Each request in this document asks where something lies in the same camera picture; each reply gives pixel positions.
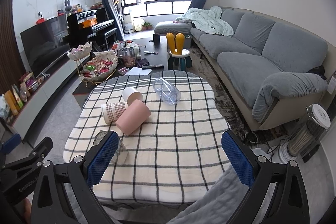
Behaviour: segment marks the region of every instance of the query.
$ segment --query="plastic jar of nuts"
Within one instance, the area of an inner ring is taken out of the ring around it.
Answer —
[[[124,65],[126,68],[132,68],[135,66],[137,59],[135,58],[134,48],[125,48],[122,51]]]

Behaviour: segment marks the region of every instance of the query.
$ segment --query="checkered paper cup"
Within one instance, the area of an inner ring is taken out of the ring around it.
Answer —
[[[101,110],[106,124],[110,124],[113,121],[118,120],[127,107],[128,105],[126,102],[101,105]]]

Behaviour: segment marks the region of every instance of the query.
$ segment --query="tv cabinet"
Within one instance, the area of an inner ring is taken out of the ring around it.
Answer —
[[[88,58],[80,60],[85,63]],[[38,115],[48,104],[48,101],[56,95],[66,82],[77,73],[77,65],[73,60],[65,55],[46,73],[50,74],[42,85],[35,91],[21,109],[20,113],[14,117],[14,121],[8,124],[12,133],[18,133],[23,140],[29,128],[34,122],[38,122]]]

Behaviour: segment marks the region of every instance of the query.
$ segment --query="white paper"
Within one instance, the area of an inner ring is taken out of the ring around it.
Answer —
[[[141,68],[134,67],[125,75],[148,75],[151,72],[152,72],[151,69],[141,69]]]
[[[335,77],[331,77],[330,79],[330,82],[329,82],[329,85],[328,85],[328,88],[327,88],[327,91],[332,94],[334,89],[336,87],[336,79]]]

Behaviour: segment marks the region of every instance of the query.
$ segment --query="wooden slat panel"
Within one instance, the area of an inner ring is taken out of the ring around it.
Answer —
[[[13,0],[0,0],[0,94],[26,72],[16,44],[12,5]]]

